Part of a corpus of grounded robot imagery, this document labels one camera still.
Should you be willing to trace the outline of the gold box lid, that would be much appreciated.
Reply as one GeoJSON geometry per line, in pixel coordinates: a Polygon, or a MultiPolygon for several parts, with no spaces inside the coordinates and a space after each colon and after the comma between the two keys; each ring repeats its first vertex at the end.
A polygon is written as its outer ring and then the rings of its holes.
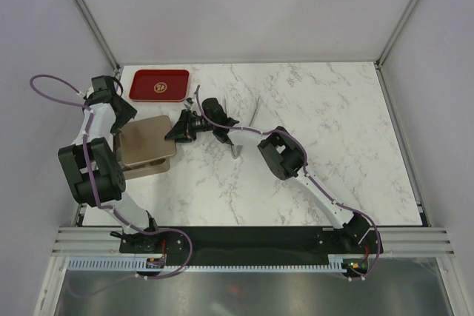
{"type": "Polygon", "coordinates": [[[173,157],[176,143],[164,139],[171,128],[167,115],[131,121],[123,126],[118,135],[123,165],[132,168],[173,157]]]}

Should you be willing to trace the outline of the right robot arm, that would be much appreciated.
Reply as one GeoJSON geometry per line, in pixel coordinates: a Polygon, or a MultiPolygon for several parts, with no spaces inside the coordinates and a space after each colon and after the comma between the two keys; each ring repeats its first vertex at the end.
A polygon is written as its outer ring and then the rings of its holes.
{"type": "Polygon", "coordinates": [[[338,202],[316,180],[308,167],[306,150],[285,128],[262,131],[255,127],[240,127],[239,121],[228,116],[216,98],[198,102],[197,107],[198,111],[193,111],[187,105],[164,139],[189,143],[197,139],[198,133],[211,132],[222,144],[256,147],[277,179],[295,182],[312,196],[316,206],[339,232],[338,243],[345,252],[357,252],[364,246],[372,227],[369,218],[338,202]]]}

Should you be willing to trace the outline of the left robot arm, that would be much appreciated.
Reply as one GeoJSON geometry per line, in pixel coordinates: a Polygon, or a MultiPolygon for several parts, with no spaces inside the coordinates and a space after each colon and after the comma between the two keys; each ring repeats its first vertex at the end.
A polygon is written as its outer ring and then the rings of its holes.
{"type": "Polygon", "coordinates": [[[102,75],[92,79],[92,93],[84,102],[81,131],[58,152],[73,198],[114,218],[124,233],[136,236],[145,252],[155,252],[162,236],[151,214],[126,192],[124,173],[109,139],[135,118],[137,110],[117,93],[118,80],[102,75]]]}

